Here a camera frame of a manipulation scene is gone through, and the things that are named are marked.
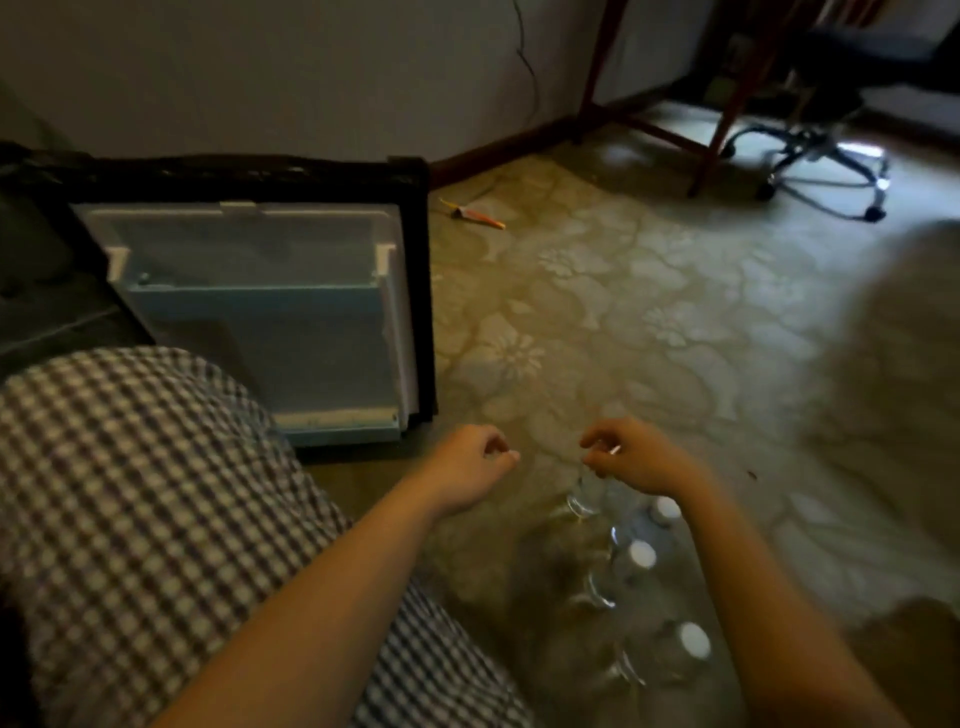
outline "chair seat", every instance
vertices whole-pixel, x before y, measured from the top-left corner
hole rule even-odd
[[[789,53],[812,85],[852,88],[926,85],[936,43],[913,36],[823,26],[799,35]]]

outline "forearm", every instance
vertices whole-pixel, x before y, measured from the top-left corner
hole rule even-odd
[[[266,601],[154,728],[346,725],[436,515],[401,481]]]
[[[791,582],[740,508],[708,477],[684,491],[684,517],[755,712],[786,723],[802,719],[798,711],[824,719],[843,719],[849,711],[902,725],[836,627]]]

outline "cable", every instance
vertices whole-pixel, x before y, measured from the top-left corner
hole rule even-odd
[[[512,0],[514,4],[514,11],[516,12],[516,24],[520,29],[520,44],[516,48],[516,54],[520,58],[520,61],[526,67],[527,72],[530,74],[530,81],[534,86],[534,105],[530,109],[530,114],[527,116],[527,120],[523,122],[523,128],[526,129],[530,126],[530,123],[537,116],[537,113],[540,111],[540,80],[537,78],[537,72],[534,71],[534,67],[530,65],[530,62],[527,60],[527,33],[526,29],[523,26],[523,13],[520,11],[520,5],[517,0]]]

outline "white bottle cap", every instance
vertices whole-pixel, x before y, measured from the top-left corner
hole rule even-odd
[[[680,637],[680,644],[684,646],[690,657],[697,660],[709,659],[710,637],[704,632],[703,627],[692,621],[685,621],[677,629],[677,634]]]
[[[660,525],[669,526],[683,514],[680,512],[680,505],[672,497],[660,496],[654,500],[651,515],[654,521]]]
[[[632,541],[627,551],[639,569],[652,569],[657,565],[657,552],[645,541]]]

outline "plaid fabric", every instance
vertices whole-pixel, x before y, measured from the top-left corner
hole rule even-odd
[[[150,723],[349,527],[242,385],[187,352],[81,352],[0,390],[0,564],[46,725]],[[512,684],[416,587],[355,726],[521,726]]]

